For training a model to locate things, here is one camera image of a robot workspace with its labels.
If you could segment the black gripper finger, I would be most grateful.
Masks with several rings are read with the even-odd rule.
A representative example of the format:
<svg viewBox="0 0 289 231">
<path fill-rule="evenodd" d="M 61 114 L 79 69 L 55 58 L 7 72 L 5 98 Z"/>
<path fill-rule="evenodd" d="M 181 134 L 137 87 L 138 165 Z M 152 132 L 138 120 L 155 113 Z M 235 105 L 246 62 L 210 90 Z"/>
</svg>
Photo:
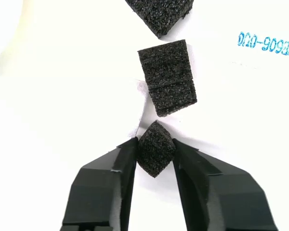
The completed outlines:
<svg viewBox="0 0 289 231">
<path fill-rule="evenodd" d="M 85 164 L 75 177 L 63 231 L 126 231 L 129 228 L 138 138 Z"/>
<path fill-rule="evenodd" d="M 276 231 L 266 195 L 246 171 L 177 139 L 173 160 L 189 231 Z"/>
</svg>

